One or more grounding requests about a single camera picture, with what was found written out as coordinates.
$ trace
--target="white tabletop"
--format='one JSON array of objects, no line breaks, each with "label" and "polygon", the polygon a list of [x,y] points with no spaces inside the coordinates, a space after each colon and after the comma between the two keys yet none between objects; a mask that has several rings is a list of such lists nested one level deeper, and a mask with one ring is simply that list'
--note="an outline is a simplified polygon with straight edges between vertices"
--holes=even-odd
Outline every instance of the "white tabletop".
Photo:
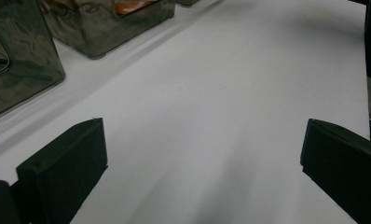
[{"label": "white tabletop", "polygon": [[109,168],[74,224],[355,223],[302,173],[309,118],[367,137],[365,7],[200,0],[0,118],[0,179],[103,118]]}]

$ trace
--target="white table surface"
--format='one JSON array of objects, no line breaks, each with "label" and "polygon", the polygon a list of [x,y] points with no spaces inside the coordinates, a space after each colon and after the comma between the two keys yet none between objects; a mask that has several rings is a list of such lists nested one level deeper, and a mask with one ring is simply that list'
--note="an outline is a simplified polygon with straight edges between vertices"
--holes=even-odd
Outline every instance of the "white table surface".
[{"label": "white table surface", "polygon": [[0,179],[103,118],[109,168],[74,224],[355,223],[302,173],[309,118],[368,137],[365,7],[200,0],[0,118]]}]

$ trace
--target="orange object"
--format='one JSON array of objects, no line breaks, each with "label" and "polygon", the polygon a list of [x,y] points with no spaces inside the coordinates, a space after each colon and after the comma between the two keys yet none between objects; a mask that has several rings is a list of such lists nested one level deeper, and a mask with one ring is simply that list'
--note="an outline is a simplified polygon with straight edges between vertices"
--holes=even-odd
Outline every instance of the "orange object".
[{"label": "orange object", "polygon": [[119,15],[126,15],[136,9],[141,7],[146,7],[155,1],[145,1],[145,2],[119,2],[116,3],[116,13]]}]

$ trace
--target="transparent bin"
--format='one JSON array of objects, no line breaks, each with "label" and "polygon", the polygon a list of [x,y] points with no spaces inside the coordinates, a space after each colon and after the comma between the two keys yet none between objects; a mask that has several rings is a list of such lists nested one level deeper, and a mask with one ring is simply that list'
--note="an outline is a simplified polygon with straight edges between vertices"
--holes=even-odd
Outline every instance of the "transparent bin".
[{"label": "transparent bin", "polygon": [[148,1],[148,5],[128,14],[117,13],[119,4],[124,4],[119,0],[39,2],[52,36],[92,59],[102,58],[174,15],[174,0]]},{"label": "transparent bin", "polygon": [[181,4],[183,6],[190,7],[194,3],[198,2],[199,0],[176,0],[176,3]]},{"label": "transparent bin", "polygon": [[63,79],[37,0],[0,0],[0,114]]}]

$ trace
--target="plastic storage box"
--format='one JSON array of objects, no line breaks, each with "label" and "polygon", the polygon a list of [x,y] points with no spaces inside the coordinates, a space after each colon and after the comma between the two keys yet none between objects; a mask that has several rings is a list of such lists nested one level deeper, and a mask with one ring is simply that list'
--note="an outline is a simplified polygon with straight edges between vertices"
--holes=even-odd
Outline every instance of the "plastic storage box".
[{"label": "plastic storage box", "polygon": [[102,58],[174,15],[174,0],[147,1],[148,4],[126,14],[118,8],[124,1],[118,0],[39,2],[52,36],[92,59]]},{"label": "plastic storage box", "polygon": [[64,79],[36,0],[0,0],[0,113]]},{"label": "plastic storage box", "polygon": [[176,0],[176,3],[189,7],[198,1],[199,0]]}]

